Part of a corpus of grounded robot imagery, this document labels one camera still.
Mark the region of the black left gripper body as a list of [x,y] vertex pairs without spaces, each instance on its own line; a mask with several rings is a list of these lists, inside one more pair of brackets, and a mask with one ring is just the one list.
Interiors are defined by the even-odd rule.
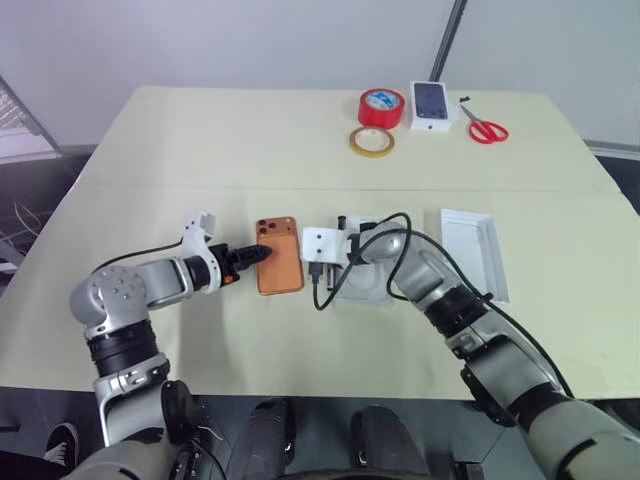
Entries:
[[228,286],[240,279],[237,263],[239,257],[236,251],[230,248],[226,243],[213,245],[209,248],[217,261],[218,271],[220,274],[220,286]]

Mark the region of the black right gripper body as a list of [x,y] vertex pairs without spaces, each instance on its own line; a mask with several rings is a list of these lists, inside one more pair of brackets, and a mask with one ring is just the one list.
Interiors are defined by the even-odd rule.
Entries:
[[344,215],[337,217],[337,228],[330,231],[329,263],[326,267],[326,290],[333,291],[349,261],[349,239]]

